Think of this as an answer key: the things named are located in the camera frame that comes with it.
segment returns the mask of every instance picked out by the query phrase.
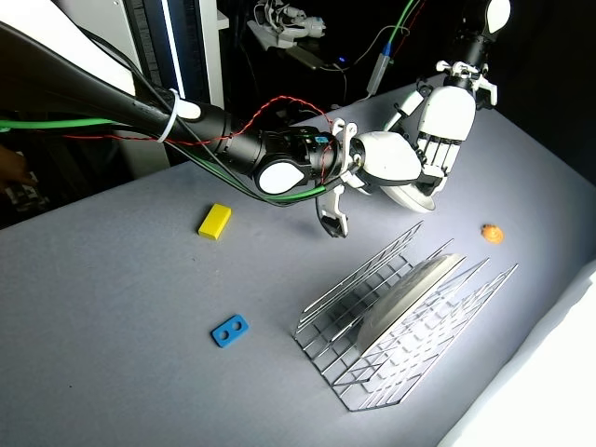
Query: dish rack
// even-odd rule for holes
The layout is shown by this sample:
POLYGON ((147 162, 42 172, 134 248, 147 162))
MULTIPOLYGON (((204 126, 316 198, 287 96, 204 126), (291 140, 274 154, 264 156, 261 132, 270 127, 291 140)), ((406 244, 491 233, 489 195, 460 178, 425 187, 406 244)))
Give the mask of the dish rack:
POLYGON ((351 412, 401 403, 517 268, 513 265, 467 295, 459 292, 489 259, 450 278, 363 356, 356 344, 362 320, 412 270, 414 264, 403 253, 421 226, 407 230, 318 298, 298 321, 294 340, 351 412))

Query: zip tie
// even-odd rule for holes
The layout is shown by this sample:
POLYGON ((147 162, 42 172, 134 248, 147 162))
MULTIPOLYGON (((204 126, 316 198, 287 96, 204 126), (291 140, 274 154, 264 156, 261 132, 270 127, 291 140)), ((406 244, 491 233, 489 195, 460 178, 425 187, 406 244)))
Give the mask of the zip tie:
POLYGON ((171 108, 171 115, 169 116, 168 124, 166 125, 164 132, 161 134, 161 137, 157 139, 157 142, 164 142, 168 138, 169 132, 171 131, 171 128, 173 128, 174 126, 174 121, 176 121, 176 118, 178 117, 178 105, 180 104, 180 95, 178 94, 178 91, 176 91, 176 89, 174 88, 171 88, 169 91, 171 91, 174 94, 174 106, 171 108))

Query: yellow block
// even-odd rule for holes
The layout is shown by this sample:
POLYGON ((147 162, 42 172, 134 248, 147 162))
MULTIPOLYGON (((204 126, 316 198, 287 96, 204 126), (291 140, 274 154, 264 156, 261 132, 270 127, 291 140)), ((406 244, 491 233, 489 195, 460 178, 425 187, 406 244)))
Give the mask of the yellow block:
POLYGON ((203 237, 217 240, 231 215, 231 208, 216 203, 211 207, 209 214, 198 229, 198 233, 203 237))

